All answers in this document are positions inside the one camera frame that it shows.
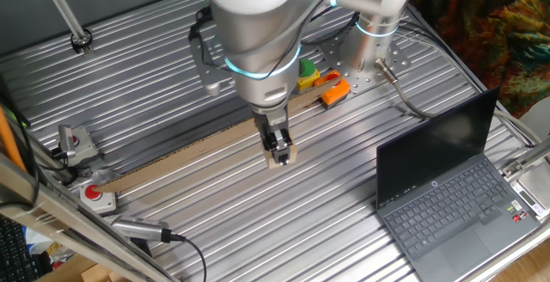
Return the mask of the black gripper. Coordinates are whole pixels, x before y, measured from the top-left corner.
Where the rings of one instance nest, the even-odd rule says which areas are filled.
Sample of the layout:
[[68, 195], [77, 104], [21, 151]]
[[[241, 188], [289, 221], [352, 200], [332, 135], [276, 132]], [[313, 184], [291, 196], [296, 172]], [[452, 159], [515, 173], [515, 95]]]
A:
[[293, 140], [289, 133], [288, 106], [252, 105], [252, 109], [254, 124], [260, 132], [264, 150], [277, 152], [276, 161], [281, 166], [291, 163]]

